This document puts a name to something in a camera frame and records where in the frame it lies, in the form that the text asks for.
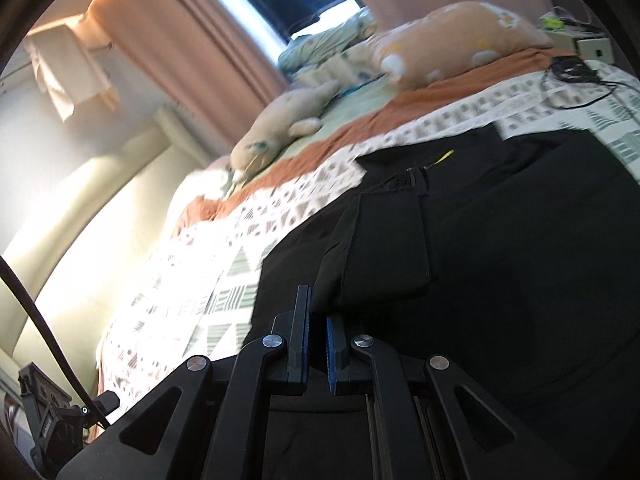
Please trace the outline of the black shirt with yellow stripes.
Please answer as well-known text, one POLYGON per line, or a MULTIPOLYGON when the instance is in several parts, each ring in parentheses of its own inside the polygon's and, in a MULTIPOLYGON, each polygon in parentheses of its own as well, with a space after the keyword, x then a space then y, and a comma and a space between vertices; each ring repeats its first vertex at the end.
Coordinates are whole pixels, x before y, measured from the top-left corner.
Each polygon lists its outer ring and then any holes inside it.
POLYGON ((262 263, 250 339, 312 290, 326 321, 446 356, 581 479, 639 474, 639 187, 592 133, 494 126, 356 160, 356 188, 262 263))

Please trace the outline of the hanging white shirt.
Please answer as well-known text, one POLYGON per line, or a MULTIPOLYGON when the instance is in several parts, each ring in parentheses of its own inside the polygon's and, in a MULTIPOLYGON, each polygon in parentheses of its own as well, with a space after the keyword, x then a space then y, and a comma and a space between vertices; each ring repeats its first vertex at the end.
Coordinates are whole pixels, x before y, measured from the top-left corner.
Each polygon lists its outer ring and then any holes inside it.
POLYGON ((119 106, 119 96, 103 68, 85 44, 66 25, 41 29, 25 38, 35 80, 66 122, 81 104, 99 99, 109 110, 119 106))

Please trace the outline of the white bedside table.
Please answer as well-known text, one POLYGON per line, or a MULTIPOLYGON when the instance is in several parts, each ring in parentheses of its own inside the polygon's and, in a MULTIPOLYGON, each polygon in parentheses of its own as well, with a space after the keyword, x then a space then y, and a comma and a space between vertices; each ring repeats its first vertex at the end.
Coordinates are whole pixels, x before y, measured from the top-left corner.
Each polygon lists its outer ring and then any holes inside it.
POLYGON ((612 65, 615 62, 611 41, 602 32, 587 32, 580 27, 564 26, 560 29, 545 29, 553 47, 612 65))

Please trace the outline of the light green crumpled blanket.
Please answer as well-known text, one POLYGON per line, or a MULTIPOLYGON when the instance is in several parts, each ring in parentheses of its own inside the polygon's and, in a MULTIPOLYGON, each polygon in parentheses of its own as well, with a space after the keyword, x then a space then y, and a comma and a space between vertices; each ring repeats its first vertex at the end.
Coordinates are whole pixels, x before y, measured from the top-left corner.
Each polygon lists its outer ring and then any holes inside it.
POLYGON ((375 17, 368 8, 363 8, 343 23, 323 32, 292 39, 279 55, 277 66, 282 73, 289 75, 308 66, 317 66, 368 39, 377 30, 375 17))

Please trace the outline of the cream padded headboard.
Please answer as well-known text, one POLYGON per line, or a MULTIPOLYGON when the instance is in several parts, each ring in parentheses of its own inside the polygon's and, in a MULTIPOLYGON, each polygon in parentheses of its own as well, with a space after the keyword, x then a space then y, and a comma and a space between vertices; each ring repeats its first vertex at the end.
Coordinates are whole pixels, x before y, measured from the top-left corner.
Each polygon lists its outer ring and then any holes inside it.
POLYGON ((183 178, 214 157, 178 110, 163 105, 122 146, 30 199, 32 212, 3 257, 86 384, 116 292, 160 237, 183 178))

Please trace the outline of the beige seal plush toy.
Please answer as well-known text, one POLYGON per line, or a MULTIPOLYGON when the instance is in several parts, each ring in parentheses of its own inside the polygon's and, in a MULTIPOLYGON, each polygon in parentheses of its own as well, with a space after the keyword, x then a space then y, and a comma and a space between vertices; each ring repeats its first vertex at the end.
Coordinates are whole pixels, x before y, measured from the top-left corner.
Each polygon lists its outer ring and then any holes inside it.
POLYGON ((254 178, 296 139, 318 132, 323 126, 321 115, 340 88, 337 80, 330 80, 317 88, 284 92, 274 99, 233 148, 233 181, 254 178))

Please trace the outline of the left pink curtain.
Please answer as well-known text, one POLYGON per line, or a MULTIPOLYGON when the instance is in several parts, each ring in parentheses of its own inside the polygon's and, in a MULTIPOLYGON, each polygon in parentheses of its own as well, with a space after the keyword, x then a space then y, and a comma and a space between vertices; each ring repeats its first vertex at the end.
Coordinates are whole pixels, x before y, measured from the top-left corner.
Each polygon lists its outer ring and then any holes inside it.
POLYGON ((131 62, 233 146, 285 88, 277 66, 220 0, 92 0, 89 15, 131 62))

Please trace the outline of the patterned white duvet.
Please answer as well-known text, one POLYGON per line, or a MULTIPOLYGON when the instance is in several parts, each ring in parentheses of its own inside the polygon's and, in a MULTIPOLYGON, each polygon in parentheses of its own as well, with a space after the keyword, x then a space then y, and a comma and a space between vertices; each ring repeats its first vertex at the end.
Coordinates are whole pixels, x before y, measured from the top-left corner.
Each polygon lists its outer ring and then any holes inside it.
POLYGON ((262 262, 282 238, 358 185, 359 156, 495 125, 504 138, 587 129, 639 169, 639 81, 591 61, 564 82, 527 50, 414 91, 272 165, 205 220, 173 221, 134 271, 96 349, 98 388, 131 408, 194 354, 233 356, 250 329, 262 262))

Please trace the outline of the white pillow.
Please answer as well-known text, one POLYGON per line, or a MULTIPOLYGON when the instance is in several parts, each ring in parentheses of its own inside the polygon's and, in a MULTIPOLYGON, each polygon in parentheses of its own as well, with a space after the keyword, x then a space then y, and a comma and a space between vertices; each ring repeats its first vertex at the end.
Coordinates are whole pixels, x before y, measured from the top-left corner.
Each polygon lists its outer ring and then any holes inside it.
POLYGON ((230 180, 230 172, 220 168, 188 174, 171 197, 163 233, 176 236, 195 223, 213 220, 230 180))

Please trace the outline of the orange floral pillow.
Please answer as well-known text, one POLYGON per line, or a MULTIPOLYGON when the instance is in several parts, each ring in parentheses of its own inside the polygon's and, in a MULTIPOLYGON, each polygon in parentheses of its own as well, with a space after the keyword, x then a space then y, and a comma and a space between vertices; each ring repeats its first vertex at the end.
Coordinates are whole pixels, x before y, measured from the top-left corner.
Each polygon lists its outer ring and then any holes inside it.
POLYGON ((368 40, 373 65, 398 87, 411 90, 529 48, 551 47, 549 36, 525 18, 474 1, 444 6, 368 40))

